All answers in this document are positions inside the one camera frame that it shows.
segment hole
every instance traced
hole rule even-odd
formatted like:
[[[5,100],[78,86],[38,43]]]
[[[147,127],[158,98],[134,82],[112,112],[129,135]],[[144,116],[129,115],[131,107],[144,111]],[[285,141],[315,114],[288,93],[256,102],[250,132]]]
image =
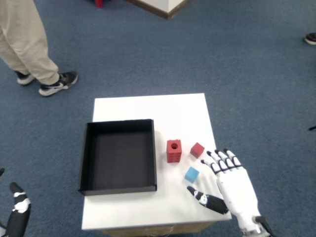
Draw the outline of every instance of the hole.
[[[171,144],[171,147],[172,147],[172,149],[177,149],[177,148],[178,148],[178,144],[172,143],[172,144]]]

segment black tray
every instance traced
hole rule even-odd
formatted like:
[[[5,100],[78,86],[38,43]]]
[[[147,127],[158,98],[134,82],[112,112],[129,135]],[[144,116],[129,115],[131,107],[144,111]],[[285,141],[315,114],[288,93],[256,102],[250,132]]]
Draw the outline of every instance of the black tray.
[[[153,120],[86,125],[79,192],[90,196],[156,190]]]

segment shoe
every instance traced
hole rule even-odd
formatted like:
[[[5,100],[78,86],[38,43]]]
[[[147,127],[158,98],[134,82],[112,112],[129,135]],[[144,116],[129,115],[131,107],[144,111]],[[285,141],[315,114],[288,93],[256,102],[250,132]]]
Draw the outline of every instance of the shoe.
[[[40,85],[39,93],[42,96],[49,96],[61,90],[67,90],[78,80],[76,72],[67,72],[59,74],[59,80],[53,85]]]
[[[316,33],[309,33],[305,35],[304,40],[310,45],[316,45]]]
[[[34,79],[35,77],[32,76],[31,74],[27,74],[27,75],[24,75],[18,71],[15,71],[15,73],[18,75],[18,80],[17,82],[20,84],[20,85],[27,85],[27,84],[30,84]]]

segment blue block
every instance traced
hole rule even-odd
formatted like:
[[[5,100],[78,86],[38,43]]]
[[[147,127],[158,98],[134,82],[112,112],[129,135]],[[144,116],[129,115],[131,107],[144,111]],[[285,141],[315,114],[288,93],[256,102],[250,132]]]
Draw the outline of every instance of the blue block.
[[[184,177],[186,180],[188,180],[191,183],[194,183],[194,181],[197,179],[199,172],[194,169],[193,167],[190,167],[188,172],[186,173],[186,176]]]

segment white sole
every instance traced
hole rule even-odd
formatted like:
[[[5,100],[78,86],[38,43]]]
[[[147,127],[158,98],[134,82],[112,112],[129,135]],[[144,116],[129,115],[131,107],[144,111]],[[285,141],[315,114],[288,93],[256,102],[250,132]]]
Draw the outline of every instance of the white sole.
[[[305,42],[310,44],[310,45],[316,45],[316,42],[314,41],[310,41],[309,39],[307,39],[306,37],[304,38]]]
[[[61,90],[68,90],[72,85],[76,84],[77,80],[78,80],[78,75],[76,76],[76,79],[74,79],[74,81],[69,85],[63,86],[61,88],[52,89],[49,91],[44,91],[42,89],[39,89],[39,94],[42,96],[50,96],[50,95],[53,95]]]
[[[27,79],[17,79],[17,82],[20,84],[20,85],[27,85],[27,84],[30,84],[33,80],[35,79],[34,76],[32,75],[29,75]]]

